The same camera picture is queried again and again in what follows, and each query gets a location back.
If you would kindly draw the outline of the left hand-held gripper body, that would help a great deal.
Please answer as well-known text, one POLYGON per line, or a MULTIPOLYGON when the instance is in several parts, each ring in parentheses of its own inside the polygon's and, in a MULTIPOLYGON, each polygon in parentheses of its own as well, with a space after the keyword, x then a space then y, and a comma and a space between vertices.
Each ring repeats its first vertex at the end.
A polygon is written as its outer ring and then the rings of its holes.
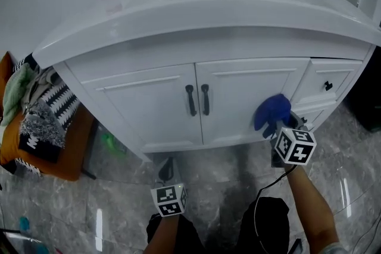
POLYGON ((185 185, 179 180, 154 182, 151 189, 152 200, 162 217, 183 214, 188 202, 185 185))

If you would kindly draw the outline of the blue cloth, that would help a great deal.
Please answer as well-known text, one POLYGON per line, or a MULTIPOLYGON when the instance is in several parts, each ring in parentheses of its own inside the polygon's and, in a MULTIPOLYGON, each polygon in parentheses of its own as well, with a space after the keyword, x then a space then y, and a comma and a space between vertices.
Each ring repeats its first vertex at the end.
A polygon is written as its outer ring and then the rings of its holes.
POLYGON ((277 94, 267 98, 256 110, 254 115, 254 129, 263 131, 263 138, 267 139, 276 133, 277 123, 288 125, 291 116, 291 103, 283 94, 277 94))

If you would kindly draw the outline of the white cabinet door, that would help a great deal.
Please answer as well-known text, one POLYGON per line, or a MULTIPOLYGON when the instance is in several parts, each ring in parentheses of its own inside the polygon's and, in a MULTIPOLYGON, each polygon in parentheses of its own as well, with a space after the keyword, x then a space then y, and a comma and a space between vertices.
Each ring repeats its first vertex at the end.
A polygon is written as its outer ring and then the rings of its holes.
POLYGON ((120 120, 142 152, 192 149, 203 144, 193 64, 140 70, 84 81, 95 102, 120 120), (185 86, 193 86, 190 114, 185 86))
POLYGON ((262 140, 254 115, 267 98, 291 98, 309 58, 254 58, 201 62, 195 65, 203 142, 229 146, 262 140), (201 85, 208 84, 210 114, 205 116, 201 85))

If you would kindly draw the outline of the person's right forearm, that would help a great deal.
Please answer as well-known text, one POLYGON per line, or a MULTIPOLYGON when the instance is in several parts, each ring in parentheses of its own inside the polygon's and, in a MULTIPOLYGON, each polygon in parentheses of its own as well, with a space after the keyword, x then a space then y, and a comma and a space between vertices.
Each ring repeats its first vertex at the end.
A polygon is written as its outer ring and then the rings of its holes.
POLYGON ((303 167, 287 165, 285 171, 310 254, 319 254, 339 241, 332 210, 303 167))

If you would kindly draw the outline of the person's left forearm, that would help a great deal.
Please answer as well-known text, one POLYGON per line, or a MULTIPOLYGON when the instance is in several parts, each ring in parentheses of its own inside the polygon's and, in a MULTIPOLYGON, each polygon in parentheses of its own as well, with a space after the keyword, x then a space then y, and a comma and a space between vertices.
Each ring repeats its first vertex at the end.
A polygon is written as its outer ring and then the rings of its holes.
POLYGON ((173 254, 178 224, 179 215, 162 218, 143 254, 173 254))

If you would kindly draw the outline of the white vanity cabinet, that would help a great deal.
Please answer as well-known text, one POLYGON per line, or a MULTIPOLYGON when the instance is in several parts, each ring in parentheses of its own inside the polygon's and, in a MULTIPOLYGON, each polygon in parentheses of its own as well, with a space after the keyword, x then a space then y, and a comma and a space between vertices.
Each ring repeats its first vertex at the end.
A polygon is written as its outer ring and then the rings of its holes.
POLYGON ((315 33, 310 30, 277 28, 204 29, 155 35, 117 43, 54 64, 55 70, 80 102, 119 141, 140 159, 148 152, 139 150, 137 141, 122 131, 120 120, 109 118, 108 111, 84 88, 84 81, 153 68, 254 58, 349 59, 362 61, 336 104, 315 122, 318 127, 338 106, 363 72, 376 45, 348 37, 315 33))

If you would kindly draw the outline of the mint green cloth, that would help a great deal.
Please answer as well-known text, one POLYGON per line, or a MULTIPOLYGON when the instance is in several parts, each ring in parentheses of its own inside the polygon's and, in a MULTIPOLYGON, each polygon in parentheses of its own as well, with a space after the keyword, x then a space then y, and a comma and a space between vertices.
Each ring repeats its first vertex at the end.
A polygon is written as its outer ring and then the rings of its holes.
POLYGON ((26 93, 27 86, 35 77, 35 71, 28 63, 24 63, 12 74, 5 87, 3 97, 3 115, 0 126, 6 127, 17 115, 21 108, 21 99, 26 93))

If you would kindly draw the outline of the green plastic object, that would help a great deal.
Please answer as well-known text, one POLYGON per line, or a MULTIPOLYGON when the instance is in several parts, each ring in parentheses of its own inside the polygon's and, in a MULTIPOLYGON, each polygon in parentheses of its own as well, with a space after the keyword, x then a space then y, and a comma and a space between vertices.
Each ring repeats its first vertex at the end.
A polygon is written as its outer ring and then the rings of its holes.
POLYGON ((115 137, 111 133, 104 133, 101 136, 101 140, 111 154, 120 158, 125 158, 127 156, 123 150, 118 148, 115 142, 115 137))

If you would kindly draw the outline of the dark green tub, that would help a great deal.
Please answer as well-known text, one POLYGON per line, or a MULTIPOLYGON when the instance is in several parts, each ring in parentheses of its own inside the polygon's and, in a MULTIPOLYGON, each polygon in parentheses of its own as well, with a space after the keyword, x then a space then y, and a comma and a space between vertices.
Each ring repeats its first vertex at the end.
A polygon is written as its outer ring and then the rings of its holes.
POLYGON ((348 93, 347 104, 366 130, 381 131, 381 46, 348 93))

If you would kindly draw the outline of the person's right trouser leg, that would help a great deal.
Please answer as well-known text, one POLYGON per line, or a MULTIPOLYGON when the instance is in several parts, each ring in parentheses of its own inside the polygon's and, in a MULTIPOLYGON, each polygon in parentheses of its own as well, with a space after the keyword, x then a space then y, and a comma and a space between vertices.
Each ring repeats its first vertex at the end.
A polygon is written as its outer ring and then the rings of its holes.
POLYGON ((235 247, 237 254, 288 254, 289 208, 276 197, 260 197, 245 211, 235 247))

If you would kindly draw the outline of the orange sofa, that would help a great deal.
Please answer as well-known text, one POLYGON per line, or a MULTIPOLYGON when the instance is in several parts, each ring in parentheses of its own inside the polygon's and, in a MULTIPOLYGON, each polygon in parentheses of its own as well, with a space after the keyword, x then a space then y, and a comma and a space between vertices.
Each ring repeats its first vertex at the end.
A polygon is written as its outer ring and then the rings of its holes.
MULTIPOLYGON (((3 115, 3 97, 8 80, 13 74, 13 64, 9 52, 0 59, 0 123, 3 115)), ((18 164, 41 175, 47 174, 67 181, 77 181, 83 172, 83 161, 90 135, 93 115, 81 104, 73 116, 65 133, 65 146, 56 163, 51 163, 18 148, 20 141, 20 124, 24 114, 20 108, 17 115, 6 126, 0 126, 0 166, 10 173, 15 173, 18 164)))

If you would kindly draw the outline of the person's grey sweatshirt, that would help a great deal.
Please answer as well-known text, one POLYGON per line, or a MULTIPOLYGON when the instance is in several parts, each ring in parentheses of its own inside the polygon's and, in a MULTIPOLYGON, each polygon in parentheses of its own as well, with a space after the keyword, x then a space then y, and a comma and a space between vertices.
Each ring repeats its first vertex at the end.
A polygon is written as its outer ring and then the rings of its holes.
POLYGON ((349 252, 339 242, 335 242, 324 247, 318 254, 349 254, 349 252))

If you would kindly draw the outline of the black white zigzag blanket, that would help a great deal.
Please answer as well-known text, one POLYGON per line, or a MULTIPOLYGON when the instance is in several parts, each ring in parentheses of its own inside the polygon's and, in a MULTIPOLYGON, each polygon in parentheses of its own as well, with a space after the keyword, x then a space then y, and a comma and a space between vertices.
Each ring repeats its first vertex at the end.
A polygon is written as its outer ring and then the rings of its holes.
MULTIPOLYGON (((13 67, 13 73, 24 63, 28 63, 33 70, 39 67, 33 56, 28 55, 13 67)), ((49 105, 66 132, 80 103, 75 94, 62 80, 57 86, 52 86, 48 89, 39 99, 49 105)))

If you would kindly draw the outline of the speckled black white knit blanket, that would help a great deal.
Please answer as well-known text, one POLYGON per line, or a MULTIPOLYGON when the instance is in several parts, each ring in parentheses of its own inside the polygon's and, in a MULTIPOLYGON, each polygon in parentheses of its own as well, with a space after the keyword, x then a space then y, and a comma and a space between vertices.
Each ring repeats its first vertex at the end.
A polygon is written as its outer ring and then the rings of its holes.
POLYGON ((38 99, 20 124, 18 148, 45 161, 56 163, 65 146, 65 131, 51 108, 38 99))

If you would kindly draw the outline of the grey clothing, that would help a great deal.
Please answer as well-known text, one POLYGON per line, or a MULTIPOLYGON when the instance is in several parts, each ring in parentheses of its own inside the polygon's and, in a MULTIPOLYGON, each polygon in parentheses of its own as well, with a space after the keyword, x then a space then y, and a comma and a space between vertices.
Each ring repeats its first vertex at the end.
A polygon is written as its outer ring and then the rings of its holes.
POLYGON ((48 89, 57 86, 62 81, 52 67, 46 69, 36 67, 33 73, 34 75, 20 101, 22 113, 25 113, 48 89))

